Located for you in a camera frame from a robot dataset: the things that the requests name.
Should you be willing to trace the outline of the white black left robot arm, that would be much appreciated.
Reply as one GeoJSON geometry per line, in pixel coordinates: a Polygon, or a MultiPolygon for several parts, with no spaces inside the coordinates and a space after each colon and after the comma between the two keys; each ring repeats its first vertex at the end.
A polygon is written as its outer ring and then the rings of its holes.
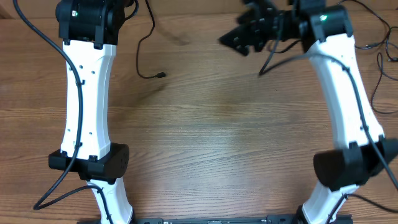
{"type": "Polygon", "coordinates": [[[58,34],[67,63],[67,116],[60,149],[49,155],[49,167],[69,170],[92,187],[99,223],[132,223],[123,176],[129,148],[108,134],[109,78],[119,30],[132,1],[60,1],[58,34]]]}

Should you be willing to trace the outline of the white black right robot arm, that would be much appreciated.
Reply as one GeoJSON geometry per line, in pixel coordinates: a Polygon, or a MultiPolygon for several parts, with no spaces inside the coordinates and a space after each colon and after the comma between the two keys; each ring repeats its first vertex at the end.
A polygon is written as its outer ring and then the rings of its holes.
{"type": "Polygon", "coordinates": [[[386,171],[397,157],[397,140],[385,137],[369,103],[359,72],[353,27],[341,5],[325,1],[291,1],[291,10],[270,1],[247,1],[238,26],[220,37],[221,44],[248,55],[270,40],[295,39],[311,62],[323,89],[334,148],[314,156],[318,182],[310,198],[293,215],[269,215],[267,223],[351,223],[339,215],[360,186],[386,171]]]}

